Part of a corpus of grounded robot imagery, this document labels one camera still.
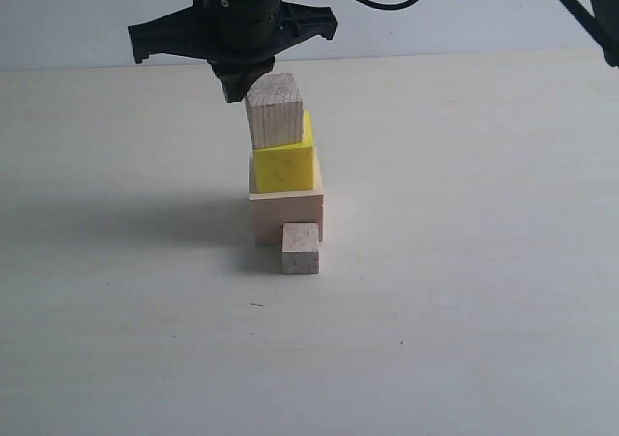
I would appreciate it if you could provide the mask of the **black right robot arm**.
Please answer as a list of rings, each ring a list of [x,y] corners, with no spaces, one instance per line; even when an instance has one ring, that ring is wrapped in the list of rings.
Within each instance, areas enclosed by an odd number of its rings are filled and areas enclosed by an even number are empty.
[[[379,11],[401,11],[420,0],[354,0]],[[558,0],[618,67],[618,0]],[[284,0],[192,0],[185,9],[128,27],[136,64],[167,54],[206,61],[228,103],[240,102],[275,65],[275,56],[320,36],[332,40],[338,22],[330,7]]]

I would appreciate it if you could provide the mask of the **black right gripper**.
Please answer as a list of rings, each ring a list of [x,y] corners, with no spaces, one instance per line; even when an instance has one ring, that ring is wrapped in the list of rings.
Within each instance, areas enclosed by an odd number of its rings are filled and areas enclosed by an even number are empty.
[[[241,102],[275,66],[274,56],[312,37],[334,37],[329,7],[284,0],[193,0],[191,6],[128,28],[134,61],[168,54],[209,62],[227,103]]]

